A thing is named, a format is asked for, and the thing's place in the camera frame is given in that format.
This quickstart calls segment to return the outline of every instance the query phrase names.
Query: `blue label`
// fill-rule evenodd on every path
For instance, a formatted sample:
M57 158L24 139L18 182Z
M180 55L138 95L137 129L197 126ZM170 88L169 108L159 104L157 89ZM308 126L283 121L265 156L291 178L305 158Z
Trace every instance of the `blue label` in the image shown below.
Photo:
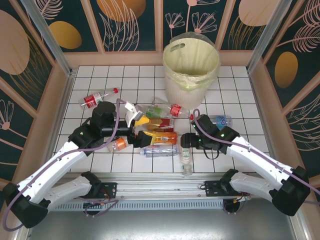
M223 129L225 126L227 126L227 118L225 116L217 116L216 126L219 130Z

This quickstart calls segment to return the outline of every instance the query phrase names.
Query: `white trash bin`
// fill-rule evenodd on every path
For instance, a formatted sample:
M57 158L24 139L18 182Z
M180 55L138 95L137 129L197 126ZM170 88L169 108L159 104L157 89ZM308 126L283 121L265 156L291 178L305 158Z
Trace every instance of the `white trash bin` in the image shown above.
M166 97L188 110L197 108L218 79L220 56L206 36L186 32L174 37L163 51Z

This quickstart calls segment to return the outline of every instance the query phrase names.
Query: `black cable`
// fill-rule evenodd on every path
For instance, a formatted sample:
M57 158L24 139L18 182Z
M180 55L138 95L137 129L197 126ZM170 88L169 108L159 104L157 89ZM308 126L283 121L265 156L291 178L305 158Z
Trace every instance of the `black cable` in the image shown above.
M219 154L220 154L220 152L217 151L216 157L210 158L210 157L208 157L208 155L207 155L206 149L203 149L203 152L204 152L205 157L206 157L207 159L210 159L210 160L215 160L215 159L217 159L217 158L219 157Z

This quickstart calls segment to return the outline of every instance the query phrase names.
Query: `red label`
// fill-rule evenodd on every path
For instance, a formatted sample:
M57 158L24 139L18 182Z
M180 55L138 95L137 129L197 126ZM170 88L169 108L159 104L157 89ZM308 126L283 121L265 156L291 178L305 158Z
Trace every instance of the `red label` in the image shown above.
M180 113L180 109L181 109L181 106L179 106L177 104L173 104L173 106L171 107L170 114L174 117L178 117L178 115Z
M84 101L85 101L88 108L92 108L93 106L97 105L96 99L93 95L86 96L84 98Z

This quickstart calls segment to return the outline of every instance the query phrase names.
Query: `grid tile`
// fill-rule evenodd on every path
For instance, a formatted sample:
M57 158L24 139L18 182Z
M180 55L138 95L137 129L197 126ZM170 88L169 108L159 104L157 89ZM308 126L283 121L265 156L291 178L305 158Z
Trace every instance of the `grid tile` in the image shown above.
M232 117L232 128L253 146L268 153L269 149L259 119L255 98L251 90L245 67L221 67L218 79L209 87L203 103L198 107L201 114L229 115ZM138 103L142 107L152 103L154 96L166 101L165 72L162 66L81 66L77 73L73 90L70 94L68 108L60 128L55 151L68 140L75 128L92 116L93 108L83 111L78 100L95 92L118 88L119 93L108 99L116 103L116 99ZM120 118L126 114L124 104L120 105ZM186 132L195 132L189 119L175 119L175 131L179 138ZM136 132L145 126L136 128ZM104 147L95 151L88 158L71 168L72 172L93 173L182 173L180 156L147 158L140 155L140 148L129 146L119 152L109 154ZM217 156L216 152L206 151L209 158ZM234 167L239 171L253 172L237 159L224 154L215 159L207 159L203 150L192 149L192 168L196 173L223 173Z

